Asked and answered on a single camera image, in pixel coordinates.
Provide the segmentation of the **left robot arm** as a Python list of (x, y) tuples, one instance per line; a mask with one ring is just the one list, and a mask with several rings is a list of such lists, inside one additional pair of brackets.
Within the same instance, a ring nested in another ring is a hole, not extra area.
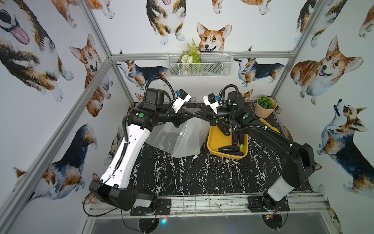
[(122, 121), (124, 136), (113, 161), (100, 180), (91, 182), (90, 193), (101, 202), (125, 211), (133, 207), (154, 211), (157, 203), (155, 195), (129, 186), (134, 164), (154, 127), (168, 122), (179, 127), (192, 117), (192, 113), (184, 109), (178, 112), (173, 109), (133, 109)]

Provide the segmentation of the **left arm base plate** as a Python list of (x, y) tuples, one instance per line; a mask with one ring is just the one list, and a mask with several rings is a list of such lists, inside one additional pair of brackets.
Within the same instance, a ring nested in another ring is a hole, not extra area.
[(171, 199), (158, 199), (155, 198), (149, 207), (135, 206), (132, 207), (131, 216), (157, 216), (169, 215), (171, 209)]

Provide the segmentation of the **artificial fern and flower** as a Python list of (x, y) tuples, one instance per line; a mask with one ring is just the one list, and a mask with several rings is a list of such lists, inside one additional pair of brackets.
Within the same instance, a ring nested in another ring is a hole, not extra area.
[(187, 43), (188, 50), (184, 51), (178, 61), (178, 66), (183, 76), (191, 76), (201, 72), (200, 51), (196, 46), (194, 39), (191, 44)]

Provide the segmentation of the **frosted zip-top bag rear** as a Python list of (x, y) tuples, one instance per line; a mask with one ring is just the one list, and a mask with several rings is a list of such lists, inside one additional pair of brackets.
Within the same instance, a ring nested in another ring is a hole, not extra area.
[(184, 123), (179, 127), (175, 127), (171, 122), (156, 126), (153, 128), (150, 136), (145, 141), (148, 145), (159, 150), (173, 154), (178, 136), (180, 135)]

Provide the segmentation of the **yellow plastic tray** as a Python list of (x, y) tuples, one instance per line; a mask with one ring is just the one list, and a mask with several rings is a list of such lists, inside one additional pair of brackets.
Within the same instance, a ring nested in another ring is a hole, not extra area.
[(209, 152), (215, 156), (233, 159), (233, 160), (241, 160), (248, 154), (248, 147), (249, 147), (249, 136), (245, 134), (244, 136), (244, 144), (240, 151), (243, 153), (242, 156), (233, 156), (229, 154), (224, 154), (215, 151), (218, 148), (229, 146), (232, 143), (231, 136), (225, 136), (218, 127), (212, 126), (209, 131), (208, 139), (207, 139), (207, 148)]

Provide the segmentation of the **purple eggplant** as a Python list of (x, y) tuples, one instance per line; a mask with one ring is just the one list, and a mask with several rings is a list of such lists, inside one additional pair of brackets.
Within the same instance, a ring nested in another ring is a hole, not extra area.
[(241, 151), (237, 151), (237, 152), (230, 152), (228, 153), (228, 155), (235, 156), (235, 157), (243, 157), (244, 153)]
[(232, 131), (232, 145), (237, 146), (239, 144), (239, 134), (237, 130)]
[(224, 124), (222, 122), (222, 120), (217, 120), (216, 122), (216, 126), (218, 127), (218, 129), (221, 131), (221, 133), (225, 136), (230, 136), (231, 135), (231, 132), (230, 132), (230, 128), (227, 127), (226, 124)]
[(215, 152), (223, 153), (223, 154), (231, 154), (235, 152), (239, 152), (240, 147), (237, 145), (231, 145), (231, 146), (224, 146), (221, 148), (217, 148)]

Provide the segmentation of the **aluminium frame post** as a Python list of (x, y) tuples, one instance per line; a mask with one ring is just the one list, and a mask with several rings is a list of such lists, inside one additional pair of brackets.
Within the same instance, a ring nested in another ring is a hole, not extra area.
[(112, 60), (110, 58), (106, 58), (100, 66), (98, 72), (94, 76), (93, 80), (82, 92), (76, 103), (73, 105), (72, 109), (69, 111), (60, 126), (51, 136), (37, 159), (31, 165), (31, 168), (27, 171), (26, 176), (20, 182), (19, 187), (15, 190), (15, 192), (12, 193), (5, 205), (1, 208), (2, 234), (6, 234), (7, 232), (9, 232), (9, 229), (11, 229), (11, 227), (13, 226), (15, 220), (20, 215), (32, 192), (37, 187), (43, 174), (50, 165), (52, 159), (60, 150), (72, 127), (77, 122), (78, 118), (83, 112), (83, 109), (88, 104), (91, 96), (94, 94), (95, 90), (99, 86), (99, 83), (107, 74), (111, 66)]

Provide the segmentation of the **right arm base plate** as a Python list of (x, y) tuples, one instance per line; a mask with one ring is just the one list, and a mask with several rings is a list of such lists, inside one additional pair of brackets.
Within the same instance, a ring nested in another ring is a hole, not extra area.
[(253, 213), (273, 213), (275, 211), (288, 212), (290, 210), (287, 197), (280, 201), (273, 201), (270, 197), (249, 196), (247, 208)]

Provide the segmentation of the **pink pot green plant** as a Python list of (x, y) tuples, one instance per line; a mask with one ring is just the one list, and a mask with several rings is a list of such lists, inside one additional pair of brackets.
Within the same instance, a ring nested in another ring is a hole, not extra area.
[(257, 103), (256, 103), (255, 115), (258, 118), (265, 119), (274, 112), (276, 107), (277, 107), (277, 103), (274, 99), (268, 96), (265, 96), (265, 95), (259, 96)]

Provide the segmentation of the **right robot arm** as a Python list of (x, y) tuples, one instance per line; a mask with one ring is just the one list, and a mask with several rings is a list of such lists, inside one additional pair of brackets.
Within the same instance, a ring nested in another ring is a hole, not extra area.
[(316, 170), (313, 148), (310, 145), (307, 143), (300, 145), (272, 130), (255, 114), (249, 113), (246, 106), (243, 108), (219, 107), (216, 112), (206, 106), (195, 115), (202, 115), (204, 120), (209, 121), (212, 126), (215, 125), (216, 120), (228, 120), (231, 126), (239, 132), (274, 148), (281, 156), (282, 173), (263, 194), (262, 201), (267, 206), (275, 206), (293, 190), (300, 188)]

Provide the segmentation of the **frosted zip-top bag front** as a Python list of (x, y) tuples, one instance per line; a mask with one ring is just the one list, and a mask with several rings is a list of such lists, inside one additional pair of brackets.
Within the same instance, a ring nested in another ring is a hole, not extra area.
[(200, 154), (209, 130), (208, 121), (196, 117), (187, 120), (178, 135), (172, 157), (180, 159)]

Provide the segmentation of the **yellow plastic scoop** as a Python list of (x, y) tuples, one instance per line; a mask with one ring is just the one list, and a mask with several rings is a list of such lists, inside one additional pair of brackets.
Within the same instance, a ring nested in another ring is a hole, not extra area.
[(270, 128), (271, 130), (280, 133), (280, 131), (279, 131), (277, 128), (273, 127), (273, 126), (272, 126), (271, 124), (269, 124), (265, 119), (260, 118), (260, 121), (261, 121), (263, 124), (265, 124), (268, 128)]

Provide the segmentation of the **frosted zip-top bag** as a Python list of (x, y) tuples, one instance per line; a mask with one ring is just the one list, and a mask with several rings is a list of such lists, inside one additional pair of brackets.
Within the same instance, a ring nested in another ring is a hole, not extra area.
[(148, 145), (159, 150), (173, 154), (178, 136), (180, 135), (184, 123), (179, 127), (175, 127), (171, 122), (156, 126), (153, 128), (150, 136), (145, 141)]
[(178, 135), (172, 157), (180, 159), (200, 154), (209, 130), (208, 121), (196, 117), (187, 120)]

